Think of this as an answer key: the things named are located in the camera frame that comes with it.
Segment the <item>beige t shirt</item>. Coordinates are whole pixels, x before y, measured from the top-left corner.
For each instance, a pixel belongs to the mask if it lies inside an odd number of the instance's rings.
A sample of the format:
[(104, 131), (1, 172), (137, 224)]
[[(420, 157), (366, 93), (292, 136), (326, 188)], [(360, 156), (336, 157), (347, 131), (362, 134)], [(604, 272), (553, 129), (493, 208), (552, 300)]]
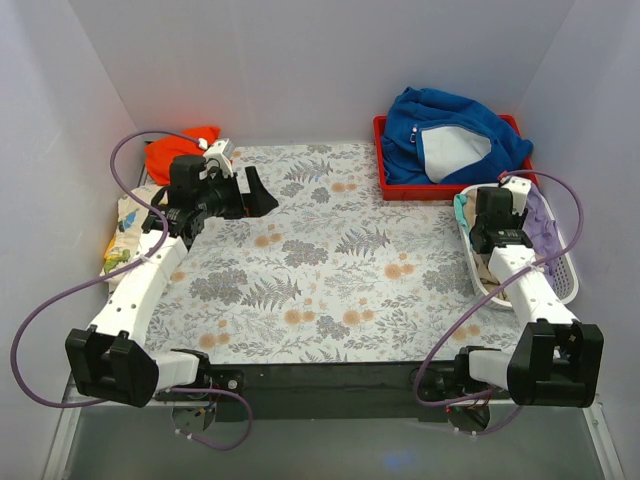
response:
[[(500, 282), (489, 272), (488, 262), (484, 256), (472, 253), (472, 258), (474, 262), (472, 283), (476, 295), (482, 298), (499, 287)], [(486, 306), (504, 311), (512, 309), (505, 292), (499, 292), (486, 303)]]

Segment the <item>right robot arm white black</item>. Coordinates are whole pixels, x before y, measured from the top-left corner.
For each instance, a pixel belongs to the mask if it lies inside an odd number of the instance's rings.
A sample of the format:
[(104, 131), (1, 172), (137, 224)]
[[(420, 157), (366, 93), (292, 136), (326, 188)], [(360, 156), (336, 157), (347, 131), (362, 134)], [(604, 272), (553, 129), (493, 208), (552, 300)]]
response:
[(604, 336), (558, 298), (537, 265), (524, 231), (531, 184), (511, 177), (476, 189), (471, 249), (488, 257), (488, 268), (506, 292), (524, 328), (511, 353), (466, 347), (456, 356), (448, 383), (464, 397), (486, 388), (505, 390), (518, 405), (586, 408), (596, 395)]

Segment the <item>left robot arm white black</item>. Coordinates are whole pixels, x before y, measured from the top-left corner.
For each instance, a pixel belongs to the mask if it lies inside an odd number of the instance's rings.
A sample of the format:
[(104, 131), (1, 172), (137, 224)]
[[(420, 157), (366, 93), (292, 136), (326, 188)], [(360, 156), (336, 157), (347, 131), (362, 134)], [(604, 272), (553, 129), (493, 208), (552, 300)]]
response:
[(143, 407), (172, 388), (193, 400), (211, 392), (206, 354), (181, 349), (153, 355), (144, 345), (163, 291), (205, 221), (259, 218), (278, 207), (257, 169), (249, 166), (245, 174), (249, 190), (243, 193), (237, 174), (221, 159), (183, 155), (172, 161), (170, 182), (152, 197), (142, 225), (136, 249), (141, 263), (129, 265), (86, 329), (74, 329), (67, 336), (65, 350), (79, 393)]

